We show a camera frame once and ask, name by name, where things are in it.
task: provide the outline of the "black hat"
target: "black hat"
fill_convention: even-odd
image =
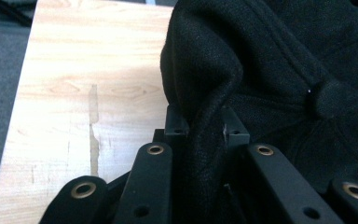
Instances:
[[[161,53],[164,91],[190,124],[176,177],[199,223],[229,223],[218,112],[279,148],[320,193],[358,180],[358,7],[348,0],[179,0]]]

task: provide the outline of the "brass grommet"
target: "brass grommet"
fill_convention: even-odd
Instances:
[[[89,181],[76,184],[71,190],[71,196],[75,199],[83,199],[89,197],[97,186]]]
[[[358,199],[358,185],[350,182],[344,182],[342,184],[344,191],[351,195],[353,198]]]
[[[272,150],[269,147],[265,147],[265,146],[257,147],[256,151],[263,156],[272,156],[274,154],[274,150]]]
[[[150,155],[158,155],[161,154],[163,151],[164,147],[158,145],[153,145],[147,148],[147,153],[149,153]]]

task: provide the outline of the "black cable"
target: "black cable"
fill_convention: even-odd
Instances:
[[[33,10],[36,8],[36,0],[29,0],[29,1],[20,1],[20,2],[13,2],[9,3],[12,7],[16,8],[19,11],[26,11],[26,10]]]
[[[0,0],[0,11],[12,19],[16,20],[19,24],[31,27],[32,19],[22,14],[22,12],[18,11],[16,8],[12,7],[8,3]]]

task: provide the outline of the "black fabric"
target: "black fabric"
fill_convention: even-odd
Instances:
[[[174,191],[185,223],[242,220],[222,177],[222,105],[319,192],[358,179],[358,1],[180,0],[160,66],[190,124]]]

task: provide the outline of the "hole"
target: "hole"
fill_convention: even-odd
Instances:
[[[133,211],[133,214],[136,217],[145,217],[147,215],[149,215],[149,207],[141,205],[138,206],[137,208],[135,208],[135,210]]]
[[[71,196],[75,199],[83,199],[89,197],[97,189],[92,182],[81,182],[76,184],[71,191]]]
[[[350,191],[354,194],[357,194],[358,195],[358,188],[355,188],[355,187],[349,187]]]
[[[344,191],[353,198],[358,199],[358,185],[354,183],[345,182],[342,185]]]
[[[90,185],[83,185],[80,186],[76,189],[76,193],[78,194],[82,194],[82,193],[86,193],[87,191],[89,191],[91,189]]]
[[[312,219],[319,219],[321,217],[321,215],[319,215],[318,211],[316,211],[315,209],[311,208],[311,207],[306,207],[303,209],[303,213],[307,216],[310,217]]]
[[[271,156],[274,151],[269,147],[258,147],[257,152],[264,156]]]
[[[161,146],[151,146],[147,149],[147,153],[151,155],[158,155],[164,151],[164,148]]]

